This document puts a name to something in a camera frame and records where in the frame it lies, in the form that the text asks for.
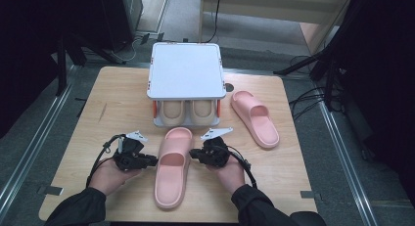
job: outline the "box lid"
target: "box lid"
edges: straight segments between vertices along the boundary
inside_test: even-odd
[[[156,43],[147,95],[153,100],[213,100],[226,95],[219,46]]]

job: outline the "white storage box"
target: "white storage box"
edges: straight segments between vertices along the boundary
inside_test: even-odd
[[[204,43],[156,43],[153,46],[147,95],[153,100],[156,126],[215,126],[220,99],[226,95],[219,46]],[[210,124],[196,124],[190,116],[192,101],[213,103]],[[174,125],[163,122],[162,102],[184,101],[184,119]]]

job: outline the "metal rail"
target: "metal rail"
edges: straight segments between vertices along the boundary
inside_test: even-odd
[[[51,130],[56,118],[58,117],[62,107],[64,106],[68,94],[72,89],[72,85],[76,77],[77,70],[79,68],[79,66],[72,66],[69,69],[69,80],[67,88],[65,88],[61,96],[55,98],[49,111],[46,113],[45,118],[43,118],[42,123],[40,124],[28,147],[26,148],[21,160],[16,166],[12,176],[9,178],[8,182],[3,187],[2,192],[0,194],[0,225],[6,217],[6,214],[16,195],[18,194],[18,191],[22,186],[22,183],[26,175],[30,171],[30,168],[36,160],[36,157],[39,151],[41,150],[43,143],[45,142],[46,137],[49,134],[49,131]]]
[[[323,113],[324,120],[326,121],[327,128],[329,129],[330,135],[332,136],[333,143],[340,159],[340,163],[343,167],[343,171],[345,172],[351,193],[353,194],[354,201],[356,202],[357,209],[359,210],[360,216],[362,217],[363,223],[366,226],[377,226],[379,223],[376,220],[372,206],[366,196],[366,192],[364,191],[350,156],[348,155],[345,142],[342,138],[342,134],[339,131],[336,121],[324,103],[320,102],[319,104],[321,112]]]

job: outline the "hand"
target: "hand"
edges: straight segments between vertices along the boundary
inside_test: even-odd
[[[97,189],[106,196],[115,192],[125,181],[141,172],[141,169],[120,170],[112,158],[101,160],[101,162],[103,163],[95,171],[88,187]]]
[[[207,165],[207,169],[215,173],[220,183],[225,189],[233,193],[241,186],[245,185],[244,168],[232,156],[223,167]]]

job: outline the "slipper strap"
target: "slipper strap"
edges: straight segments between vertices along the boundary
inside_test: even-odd
[[[256,97],[246,96],[240,100],[236,100],[235,103],[239,104],[241,112],[247,115],[251,115],[251,110],[255,107],[264,107],[266,109],[266,113],[268,114],[268,108]]]
[[[169,154],[179,154],[183,157],[189,155],[192,146],[192,140],[189,138],[165,139],[159,153],[159,158]]]

